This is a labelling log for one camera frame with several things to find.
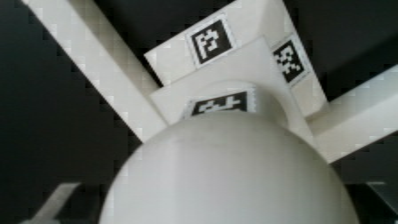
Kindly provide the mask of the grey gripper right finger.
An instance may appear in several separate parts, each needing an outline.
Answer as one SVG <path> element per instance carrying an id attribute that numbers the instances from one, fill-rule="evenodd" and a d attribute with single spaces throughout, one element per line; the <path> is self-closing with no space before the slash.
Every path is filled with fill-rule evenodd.
<path id="1" fill-rule="evenodd" d="M 361 224 L 398 224 L 398 184 L 365 182 L 347 185 Z"/>

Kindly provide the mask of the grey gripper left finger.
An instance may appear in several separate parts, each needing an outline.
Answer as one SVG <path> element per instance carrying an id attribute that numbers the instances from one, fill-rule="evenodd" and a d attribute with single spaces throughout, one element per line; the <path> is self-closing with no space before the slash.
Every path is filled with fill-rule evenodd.
<path id="1" fill-rule="evenodd" d="M 18 224 L 98 224 L 100 203 L 95 185 L 61 183 L 34 217 Z"/>

